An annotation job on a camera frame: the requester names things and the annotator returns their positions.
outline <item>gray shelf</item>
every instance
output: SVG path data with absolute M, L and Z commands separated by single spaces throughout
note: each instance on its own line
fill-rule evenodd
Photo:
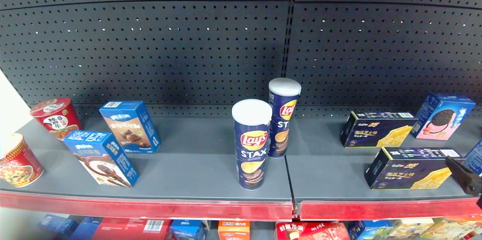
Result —
M 106 131 L 103 118 L 83 118 L 85 130 Z M 98 185 L 79 161 L 32 120 L 19 129 L 45 173 L 35 183 L 2 191 L 101 197 L 102 199 L 191 199 L 290 202 L 284 159 L 270 159 L 265 183 L 255 191 L 236 180 L 233 120 L 229 118 L 153 118 L 162 146 L 156 154 L 128 154 L 141 177 L 134 188 Z
M 252 240 L 270 240 L 274 239 L 274 224 L 273 222 L 251 222 L 251 237 Z M 217 222 L 213 222 L 212 228 L 209 230 L 206 240 L 219 240 L 217 232 Z
M 346 118 L 294 118 L 290 122 L 288 168 L 296 203 L 303 200 L 381 201 L 467 197 L 449 178 L 433 190 L 371 190 L 363 177 L 378 148 L 344 148 L 339 140 Z M 466 154 L 482 139 L 482 120 L 465 120 L 448 141 L 415 139 L 402 146 L 450 146 Z

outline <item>red noodle cup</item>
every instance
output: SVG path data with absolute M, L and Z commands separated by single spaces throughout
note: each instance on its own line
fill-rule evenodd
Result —
M 70 98 L 43 101 L 31 109 L 31 116 L 60 141 L 70 132 L 82 130 Z
M 0 179 L 15 187 L 24 187 L 43 174 L 43 167 L 38 162 L 24 136 L 14 133 L 2 140 L 0 157 Z

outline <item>red shelf edge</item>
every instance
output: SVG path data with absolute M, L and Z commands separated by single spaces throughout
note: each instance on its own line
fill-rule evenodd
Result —
M 59 214 L 118 218 L 291 221 L 293 216 L 291 202 L 108 199 L 25 194 L 3 190 L 0 190 L 0 206 Z
M 464 197 L 389 202 L 305 200 L 299 207 L 301 220 L 380 220 L 482 214 L 482 209 L 477 206 L 478 199 L 478 197 Z

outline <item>instant noodle cup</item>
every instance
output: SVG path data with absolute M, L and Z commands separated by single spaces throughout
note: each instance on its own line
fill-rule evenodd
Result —
M 70 98 L 43 101 L 34 106 L 30 114 L 60 141 L 64 141 L 70 132 L 82 130 Z
M 301 84 L 289 78 L 276 78 L 270 81 L 270 106 L 273 108 L 270 124 L 270 150 L 272 158 L 281 158 L 288 148 L 289 123 Z
M 43 167 L 26 144 L 24 136 L 14 133 L 1 141 L 0 179 L 24 187 L 43 174 Z
M 272 109 L 259 99 L 244 99 L 232 108 L 238 182 L 248 190 L 260 188 L 265 178 Z

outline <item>lay's stax can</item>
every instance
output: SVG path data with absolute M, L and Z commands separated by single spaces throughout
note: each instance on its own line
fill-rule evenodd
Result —
M 232 108 L 238 182 L 256 190 L 263 185 L 270 148 L 271 106 L 259 99 L 244 99 Z
M 286 154 L 290 118 L 300 93 L 301 84 L 295 80 L 276 78 L 270 81 L 270 106 L 273 108 L 273 116 L 268 155 L 272 158 L 281 158 Z

